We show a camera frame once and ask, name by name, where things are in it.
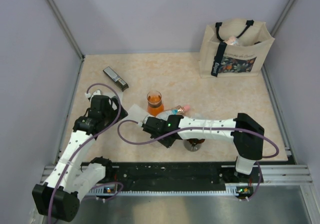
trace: beige floor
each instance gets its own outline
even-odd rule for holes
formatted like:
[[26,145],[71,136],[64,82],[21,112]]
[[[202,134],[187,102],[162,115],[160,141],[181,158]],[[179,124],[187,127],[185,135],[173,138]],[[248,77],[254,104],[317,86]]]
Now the beige floor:
[[[265,129],[265,136],[279,146],[279,155],[268,160],[287,160],[262,75],[201,79],[197,58],[198,53],[87,55],[67,126],[64,148],[74,121],[90,106],[84,95],[87,87],[102,82],[120,92],[102,71],[110,66],[130,86],[124,91],[122,100],[127,111],[134,104],[146,110],[146,95],[150,89],[156,89],[162,93],[164,107],[167,109],[189,104],[191,110],[187,116],[200,114],[206,119],[228,119],[236,117],[238,112],[244,112],[260,123]],[[109,92],[104,87],[99,89]],[[125,124],[121,130],[132,141],[150,139],[150,135],[135,124]],[[274,151],[269,143],[264,142],[263,155],[271,155]],[[113,126],[98,137],[86,161],[98,156],[113,162],[234,161],[237,151],[232,144],[214,140],[206,140],[197,152],[187,151],[182,141],[176,141],[169,149],[159,144],[130,145],[118,137],[116,126]]]

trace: gray wall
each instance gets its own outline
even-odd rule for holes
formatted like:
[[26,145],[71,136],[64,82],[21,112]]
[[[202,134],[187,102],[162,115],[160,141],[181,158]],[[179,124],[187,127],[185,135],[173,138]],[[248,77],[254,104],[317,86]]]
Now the gray wall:
[[296,157],[320,194],[320,0],[297,0],[266,61]]
[[80,60],[45,0],[0,0],[0,223],[29,220]]
[[288,0],[55,0],[85,54],[199,51],[207,24],[244,17],[271,29]]

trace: glass beaker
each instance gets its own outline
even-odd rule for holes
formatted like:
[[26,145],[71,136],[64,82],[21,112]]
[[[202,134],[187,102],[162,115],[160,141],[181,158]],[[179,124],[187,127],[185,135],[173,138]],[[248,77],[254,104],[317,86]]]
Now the glass beaker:
[[148,101],[148,113],[156,116],[164,111],[165,107],[162,104],[162,96],[160,92],[152,90],[147,94],[146,99]]

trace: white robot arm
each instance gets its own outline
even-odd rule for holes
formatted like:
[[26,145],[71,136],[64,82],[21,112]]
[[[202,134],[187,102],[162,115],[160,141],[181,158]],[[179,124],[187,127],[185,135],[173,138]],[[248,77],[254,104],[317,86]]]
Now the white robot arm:
[[223,128],[242,128],[263,135],[264,128],[245,113],[238,113],[237,118],[226,120],[194,119],[181,115],[170,115],[168,120],[165,121],[148,116],[143,121],[142,127],[145,132],[151,134],[151,138],[157,138],[178,129],[195,127],[158,140],[167,148],[176,139],[214,139],[233,143],[239,153],[235,169],[237,172],[246,175],[251,173],[254,163],[262,158],[263,140],[261,138],[244,132],[223,130]]
[[[111,161],[104,158],[94,158],[88,168],[76,177],[77,171],[81,168],[81,163],[95,139],[81,147],[71,159],[72,155],[85,141],[109,126],[115,120],[119,111],[120,105],[117,99],[102,95],[100,90],[93,93],[89,100],[90,108],[87,109],[85,115],[75,121],[70,140],[55,169],[42,185],[36,184],[33,188],[32,196],[41,215],[48,215],[51,195],[67,165],[68,168],[53,197],[51,211],[52,217],[66,222],[73,220],[84,196],[108,174],[107,168],[111,165]],[[117,121],[127,115],[128,113],[121,108]]]

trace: canvas tote bag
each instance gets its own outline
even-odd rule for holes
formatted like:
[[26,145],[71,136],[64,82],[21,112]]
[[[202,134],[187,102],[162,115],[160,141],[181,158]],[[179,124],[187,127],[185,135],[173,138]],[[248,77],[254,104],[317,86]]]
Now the canvas tote bag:
[[[265,22],[229,19],[207,25],[200,50],[200,76],[237,77],[258,75],[274,38]],[[243,46],[224,42],[235,36]]]

